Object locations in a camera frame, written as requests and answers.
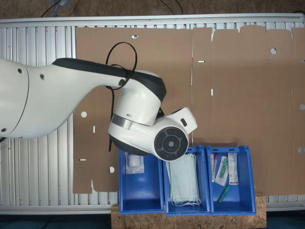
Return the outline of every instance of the black cable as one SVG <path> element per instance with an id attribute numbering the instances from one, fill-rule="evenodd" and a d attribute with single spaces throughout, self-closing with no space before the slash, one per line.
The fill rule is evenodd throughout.
<path id="1" fill-rule="evenodd" d="M 6 137 L 0 138 L 0 143 L 3 142 L 6 139 Z"/>
<path id="2" fill-rule="evenodd" d="M 173 14 L 175 14 L 172 10 L 171 10 L 171 8 L 168 6 L 168 5 L 166 5 L 165 4 L 165 2 L 164 1 L 162 1 L 162 0 L 160 0 L 165 6 L 167 6 L 167 8 L 173 13 Z"/>
<path id="3" fill-rule="evenodd" d="M 297 11 L 294 11 L 292 13 L 302 13 L 302 14 L 305 14 L 305 11 L 304 10 L 297 10 Z"/>
<path id="4" fill-rule="evenodd" d="M 180 5 L 180 3 L 177 1 L 177 0 L 175 0 L 177 3 L 178 3 L 178 5 L 180 6 L 180 8 L 181 8 L 181 12 L 182 12 L 182 14 L 183 14 L 183 9 L 182 9 L 182 6 Z"/>
<path id="5" fill-rule="evenodd" d="M 115 89 L 113 89 L 113 88 L 110 87 L 110 86 L 106 86 L 106 88 L 110 89 L 110 90 L 111 90 L 111 93 L 112 93 L 112 104 L 111 104 L 111 118 L 110 118 L 110 122 L 111 122 L 112 117 L 113 117 L 113 109 L 114 109 L 114 91 L 119 90 L 119 89 L 122 89 L 122 88 L 127 84 L 127 82 L 129 81 L 129 79 L 132 77 L 132 74 L 134 73 L 134 70 L 135 70 L 135 68 L 137 67 L 137 63 L 138 63 L 138 54 L 137 54 L 137 51 L 135 50 L 135 48 L 134 48 L 131 44 L 127 43 L 127 42 L 119 42 L 119 43 L 115 44 L 115 45 L 110 49 L 110 51 L 109 51 L 109 53 L 108 53 L 108 56 L 107 56 L 107 59 L 106 59 L 106 64 L 108 64 L 108 60 L 109 60 L 110 54 L 111 54 L 111 52 L 113 51 L 113 49 L 114 49 L 116 46 L 118 46 L 119 44 L 123 44 L 123 43 L 128 44 L 128 45 L 130 45 L 130 46 L 132 47 L 132 49 L 134 50 L 135 61 L 134 61 L 134 67 L 133 67 L 131 73 L 130 73 L 128 70 L 126 70 L 125 68 L 123 68 L 122 66 L 118 65 L 118 64 L 112 64 L 112 65 L 111 65 L 111 66 L 119 66 L 119 67 L 123 68 L 123 69 L 125 70 L 125 72 L 126 72 L 126 80 L 124 81 L 123 85 L 121 85 L 120 87 L 115 88 Z M 112 145 L 112 140 L 109 139 L 109 152 L 111 151 L 111 145 Z"/>
<path id="6" fill-rule="evenodd" d="M 60 3 L 61 0 L 57 1 L 55 4 L 53 4 L 50 8 L 48 8 L 41 16 L 41 18 L 50 10 L 52 9 L 54 6 L 56 6 L 58 3 Z"/>
<path id="7" fill-rule="evenodd" d="M 165 4 L 165 2 L 164 1 L 162 1 L 162 0 L 160 0 L 173 14 L 175 14 L 172 10 L 171 10 L 171 8 L 168 6 L 168 5 L 166 5 Z M 177 0 L 175 0 L 177 3 L 178 3 L 178 5 L 180 6 L 180 9 L 181 9 L 181 13 L 183 14 L 183 9 L 182 9 L 182 6 L 180 5 L 180 3 L 177 1 Z"/>
<path id="8" fill-rule="evenodd" d="M 77 6 L 78 6 L 78 3 L 80 3 L 80 1 L 81 1 L 81 0 L 78 0 L 78 2 L 77 2 L 77 4 L 76 4 L 76 6 L 74 7 L 74 10 L 72 11 L 72 13 L 70 14 L 70 16 L 69 16 L 69 17 L 71 17 L 71 15 L 74 13 L 74 11 L 76 10 L 76 8 L 77 8 Z"/>

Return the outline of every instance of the cardboard sheet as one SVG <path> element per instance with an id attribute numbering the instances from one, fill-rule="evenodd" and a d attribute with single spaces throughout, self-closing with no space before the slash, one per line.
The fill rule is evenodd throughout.
<path id="1" fill-rule="evenodd" d="M 289 30 L 266 32 L 254 25 L 240 32 L 217 30 L 213 41 L 211 35 L 212 28 L 77 28 L 76 56 L 105 63 L 114 44 L 131 43 L 137 70 L 154 72 L 165 82 L 164 112 L 192 107 L 198 124 L 193 145 L 249 145 L 256 188 L 266 195 L 304 194 L 305 153 L 298 151 L 305 147 L 305 110 L 300 109 L 305 29 L 294 28 L 294 40 Z M 132 49 L 118 46 L 113 63 L 131 69 Z M 98 87 L 75 110 L 74 193 L 91 193 L 91 180 L 95 191 L 118 188 L 118 149 L 108 152 L 110 108 L 110 90 Z M 83 111 L 87 118 L 81 117 Z"/>
<path id="2" fill-rule="evenodd" d="M 192 33 L 191 30 L 77 28 L 76 58 L 105 63 L 116 43 L 129 42 L 138 54 L 137 70 L 163 78 L 167 94 L 162 109 L 171 114 L 181 107 L 191 107 Z M 108 64 L 114 63 L 132 69 L 132 48 L 127 44 L 117 46 Z M 118 148 L 112 145 L 108 152 L 111 100 L 110 90 L 97 87 L 74 112 L 74 193 L 91 193 L 91 180 L 95 191 L 114 192 L 119 187 Z M 83 111 L 87 112 L 86 118 L 81 117 Z M 109 173 L 110 166 L 114 167 L 114 173 Z"/>
<path id="3" fill-rule="evenodd" d="M 211 42 L 212 29 L 194 30 L 194 144 L 249 145 L 254 185 L 267 195 L 305 193 L 304 32 L 293 42 L 289 30 L 244 26 Z"/>

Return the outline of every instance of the face mask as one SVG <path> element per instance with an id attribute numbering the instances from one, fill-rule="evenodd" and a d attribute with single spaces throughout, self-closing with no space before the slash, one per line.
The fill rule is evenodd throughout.
<path id="1" fill-rule="evenodd" d="M 166 162 L 174 206 L 200 205 L 196 156 L 185 154 L 175 161 Z"/>

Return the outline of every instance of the green syringe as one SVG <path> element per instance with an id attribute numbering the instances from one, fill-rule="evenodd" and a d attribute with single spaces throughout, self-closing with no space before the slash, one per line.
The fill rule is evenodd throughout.
<path id="1" fill-rule="evenodd" d="M 227 167 L 228 167 L 228 159 L 225 159 L 224 160 L 224 165 L 223 165 L 223 168 L 222 170 L 220 171 L 220 174 L 219 174 L 219 178 L 222 179 L 225 175 L 225 172 L 227 170 Z"/>
<path id="2" fill-rule="evenodd" d="M 223 192 L 221 193 L 220 197 L 219 197 L 218 200 L 217 200 L 217 203 L 218 203 L 218 204 L 220 204 L 220 203 L 223 201 L 225 195 L 227 195 L 227 192 L 228 192 L 229 190 L 230 190 L 230 185 L 227 185 L 227 186 L 225 187 L 225 189 L 223 190 Z"/>

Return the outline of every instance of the wooden platform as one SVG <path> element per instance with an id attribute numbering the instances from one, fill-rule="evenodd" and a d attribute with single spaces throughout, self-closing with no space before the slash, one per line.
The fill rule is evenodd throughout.
<path id="1" fill-rule="evenodd" d="M 256 216 L 180 216 L 163 214 L 121 215 L 119 206 L 111 212 L 112 229 L 248 229 L 265 228 L 266 196 L 255 192 Z"/>

